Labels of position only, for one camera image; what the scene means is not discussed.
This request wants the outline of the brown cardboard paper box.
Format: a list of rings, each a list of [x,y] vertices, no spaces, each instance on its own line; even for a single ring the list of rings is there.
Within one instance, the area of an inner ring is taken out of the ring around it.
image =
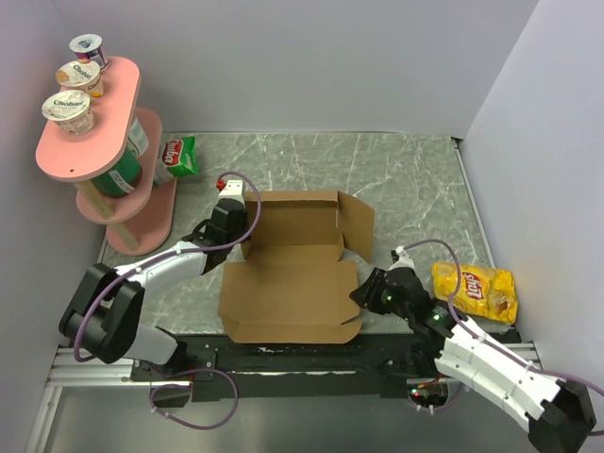
[[[257,220],[243,258],[223,266],[218,315],[237,344],[346,344],[361,309],[349,250],[372,258],[375,211],[340,191],[247,193]]]

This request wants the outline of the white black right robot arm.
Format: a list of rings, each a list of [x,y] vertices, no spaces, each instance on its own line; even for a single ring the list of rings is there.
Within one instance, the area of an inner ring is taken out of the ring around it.
[[[403,356],[403,371],[456,379],[514,419],[538,451],[577,452],[594,429],[585,385],[534,368],[471,318],[430,296],[411,268],[376,268],[350,298],[407,322],[415,341]]]

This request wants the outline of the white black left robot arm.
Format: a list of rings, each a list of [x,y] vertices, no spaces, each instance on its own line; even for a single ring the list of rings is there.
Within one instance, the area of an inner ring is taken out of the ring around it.
[[[130,265],[90,267],[59,321],[59,332],[74,342],[75,360],[147,361],[164,378],[180,377],[187,367],[188,346],[165,329],[143,325],[143,303],[211,272],[249,235],[243,199],[223,197],[210,218],[166,251]]]

